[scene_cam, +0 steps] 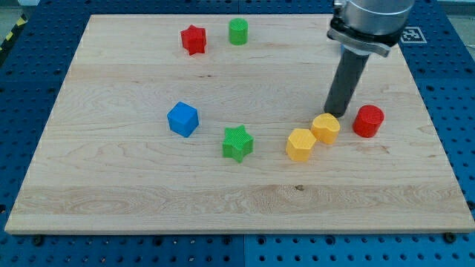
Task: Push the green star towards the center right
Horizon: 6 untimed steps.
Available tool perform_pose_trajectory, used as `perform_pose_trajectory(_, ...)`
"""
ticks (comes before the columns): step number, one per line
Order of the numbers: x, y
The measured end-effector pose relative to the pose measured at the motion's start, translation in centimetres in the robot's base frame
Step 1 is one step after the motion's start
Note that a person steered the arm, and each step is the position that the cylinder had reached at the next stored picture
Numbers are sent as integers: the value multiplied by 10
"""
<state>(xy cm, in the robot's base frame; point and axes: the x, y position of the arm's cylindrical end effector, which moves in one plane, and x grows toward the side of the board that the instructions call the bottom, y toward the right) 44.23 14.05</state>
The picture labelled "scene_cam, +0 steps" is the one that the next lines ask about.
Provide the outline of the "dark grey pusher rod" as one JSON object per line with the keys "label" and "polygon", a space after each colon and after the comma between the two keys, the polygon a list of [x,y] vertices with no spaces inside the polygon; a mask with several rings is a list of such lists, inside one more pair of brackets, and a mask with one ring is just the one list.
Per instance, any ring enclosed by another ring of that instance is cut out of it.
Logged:
{"label": "dark grey pusher rod", "polygon": [[360,55],[347,48],[343,49],[324,103],[325,113],[330,113],[336,118],[346,113],[368,59],[368,54]]}

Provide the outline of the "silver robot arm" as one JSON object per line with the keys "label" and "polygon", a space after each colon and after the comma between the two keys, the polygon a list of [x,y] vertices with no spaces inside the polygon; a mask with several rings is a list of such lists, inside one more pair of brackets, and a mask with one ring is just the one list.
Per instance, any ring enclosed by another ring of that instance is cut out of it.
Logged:
{"label": "silver robot arm", "polygon": [[386,57],[405,29],[414,0],[334,0],[327,37],[342,45],[342,54],[324,111],[346,113],[370,55]]}

